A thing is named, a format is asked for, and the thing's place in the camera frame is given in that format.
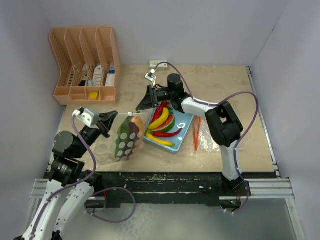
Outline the green leafy vegetable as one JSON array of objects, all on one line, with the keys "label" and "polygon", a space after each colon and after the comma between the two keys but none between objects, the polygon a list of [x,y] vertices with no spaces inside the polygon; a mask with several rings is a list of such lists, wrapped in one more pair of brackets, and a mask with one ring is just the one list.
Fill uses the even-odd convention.
[{"label": "green leafy vegetable", "polygon": [[119,161],[125,156],[125,151],[128,149],[128,142],[131,140],[130,135],[132,133],[131,117],[127,117],[117,130],[117,139],[115,141],[116,148],[114,157]]}]

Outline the clear polka dot zip bag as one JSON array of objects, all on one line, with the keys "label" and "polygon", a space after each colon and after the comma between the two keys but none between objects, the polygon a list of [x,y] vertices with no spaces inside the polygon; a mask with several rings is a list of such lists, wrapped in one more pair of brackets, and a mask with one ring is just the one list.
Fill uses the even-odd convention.
[{"label": "clear polka dot zip bag", "polygon": [[100,136],[93,147],[97,165],[102,167],[132,159],[142,145],[148,114],[142,112],[119,113],[108,132],[109,138]]}]

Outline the orange purple papaya slice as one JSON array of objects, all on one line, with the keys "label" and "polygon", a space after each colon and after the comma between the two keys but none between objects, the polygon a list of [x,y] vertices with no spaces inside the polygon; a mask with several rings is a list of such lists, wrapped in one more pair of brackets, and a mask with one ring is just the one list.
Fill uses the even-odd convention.
[{"label": "orange purple papaya slice", "polygon": [[134,116],[129,121],[129,143],[127,146],[131,150],[129,157],[134,156],[135,153],[139,150],[143,136],[145,134],[145,123],[139,116]]}]

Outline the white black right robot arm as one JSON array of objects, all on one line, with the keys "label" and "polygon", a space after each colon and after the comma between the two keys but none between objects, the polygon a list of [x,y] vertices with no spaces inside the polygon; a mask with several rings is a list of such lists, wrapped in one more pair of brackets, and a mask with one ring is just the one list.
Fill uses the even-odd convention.
[{"label": "white black right robot arm", "polygon": [[237,162],[236,144],[241,138],[243,125],[229,102],[210,103],[193,98],[184,90],[181,76],[172,73],[167,77],[167,87],[156,87],[156,76],[150,72],[145,79],[152,82],[146,94],[137,105],[136,111],[157,107],[169,101],[173,108],[182,114],[191,114],[207,122],[210,135],[220,146],[222,156],[222,190],[228,196],[235,195],[244,182],[242,170]]}]

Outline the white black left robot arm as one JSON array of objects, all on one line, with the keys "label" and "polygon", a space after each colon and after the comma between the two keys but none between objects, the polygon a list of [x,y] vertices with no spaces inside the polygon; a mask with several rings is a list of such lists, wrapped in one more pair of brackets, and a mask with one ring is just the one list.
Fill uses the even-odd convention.
[{"label": "white black left robot arm", "polygon": [[85,153],[93,154],[91,145],[99,138],[110,137],[109,132],[118,115],[117,111],[99,113],[91,108],[80,108],[72,113],[84,124],[75,133],[61,131],[54,138],[54,160],[42,201],[32,222],[19,236],[20,240],[61,240],[77,211],[90,196],[103,191],[102,176],[95,170],[83,171],[80,161]]}]

